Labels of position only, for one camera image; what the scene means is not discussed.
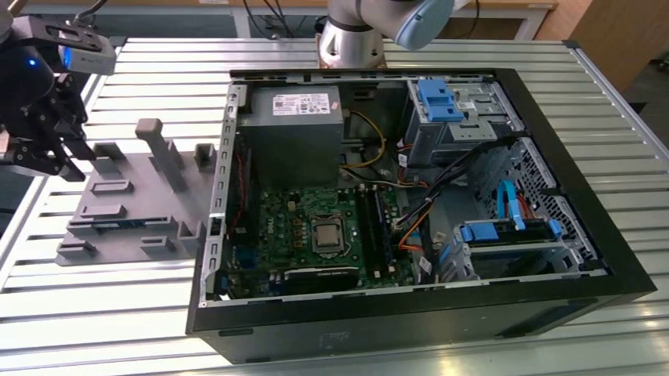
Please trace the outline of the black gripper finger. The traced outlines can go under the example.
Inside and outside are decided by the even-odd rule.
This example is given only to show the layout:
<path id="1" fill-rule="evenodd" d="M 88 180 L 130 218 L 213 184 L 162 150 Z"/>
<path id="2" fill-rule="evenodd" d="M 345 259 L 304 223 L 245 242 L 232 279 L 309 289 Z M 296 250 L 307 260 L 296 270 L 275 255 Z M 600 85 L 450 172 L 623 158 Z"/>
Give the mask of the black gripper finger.
<path id="1" fill-rule="evenodd" d="M 68 182 L 82 182 L 80 171 L 60 146 L 42 150 L 34 143 L 1 136 L 1 170 L 28 176 L 58 176 Z"/>
<path id="2" fill-rule="evenodd" d="M 61 74 L 54 79 L 54 111 L 58 118 L 54 131 L 73 157 L 80 160 L 93 160 L 94 153 L 86 144 L 82 130 L 88 115 L 77 88 L 72 74 Z"/>

